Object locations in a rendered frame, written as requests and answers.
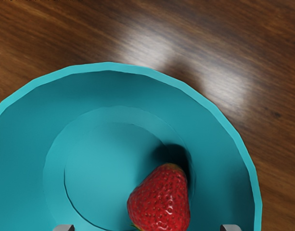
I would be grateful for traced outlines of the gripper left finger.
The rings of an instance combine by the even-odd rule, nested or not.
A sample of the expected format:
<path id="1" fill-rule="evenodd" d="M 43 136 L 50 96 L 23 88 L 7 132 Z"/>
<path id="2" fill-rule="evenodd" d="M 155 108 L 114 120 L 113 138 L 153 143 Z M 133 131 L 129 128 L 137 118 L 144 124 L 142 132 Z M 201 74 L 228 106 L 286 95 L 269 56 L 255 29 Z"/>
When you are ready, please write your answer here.
<path id="1" fill-rule="evenodd" d="M 54 228 L 54 231 L 75 231 L 75 227 L 72 224 L 60 224 Z"/>

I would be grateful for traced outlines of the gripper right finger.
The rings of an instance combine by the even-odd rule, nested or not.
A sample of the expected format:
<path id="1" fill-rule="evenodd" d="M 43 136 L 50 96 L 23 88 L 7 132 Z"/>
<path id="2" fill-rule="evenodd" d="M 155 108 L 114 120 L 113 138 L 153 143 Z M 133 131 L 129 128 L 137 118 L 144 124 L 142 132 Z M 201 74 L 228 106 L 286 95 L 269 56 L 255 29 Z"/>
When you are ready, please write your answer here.
<path id="1" fill-rule="evenodd" d="M 220 231 L 241 231 L 241 228 L 236 224 L 222 224 Z"/>

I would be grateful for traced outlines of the red strawberry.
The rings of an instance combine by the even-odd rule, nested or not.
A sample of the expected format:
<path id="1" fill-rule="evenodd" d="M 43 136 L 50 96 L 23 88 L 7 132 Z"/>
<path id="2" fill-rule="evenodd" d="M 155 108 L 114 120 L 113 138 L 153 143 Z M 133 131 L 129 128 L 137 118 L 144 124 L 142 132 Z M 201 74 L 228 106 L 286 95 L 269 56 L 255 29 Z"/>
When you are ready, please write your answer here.
<path id="1" fill-rule="evenodd" d="M 187 231 L 191 214 L 182 168 L 173 163 L 155 168 L 131 192 L 127 210 L 137 231 Z"/>

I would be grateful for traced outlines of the teal bowl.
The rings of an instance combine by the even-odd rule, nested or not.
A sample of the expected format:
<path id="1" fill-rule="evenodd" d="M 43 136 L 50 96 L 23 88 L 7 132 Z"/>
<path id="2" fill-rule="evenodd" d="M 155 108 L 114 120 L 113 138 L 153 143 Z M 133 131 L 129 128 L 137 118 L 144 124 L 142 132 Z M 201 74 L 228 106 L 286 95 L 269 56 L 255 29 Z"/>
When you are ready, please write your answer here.
<path id="1" fill-rule="evenodd" d="M 0 231 L 134 231 L 129 194 L 166 162 L 188 178 L 187 231 L 261 231 L 243 140 L 190 86 L 111 62 L 36 78 L 0 103 Z"/>

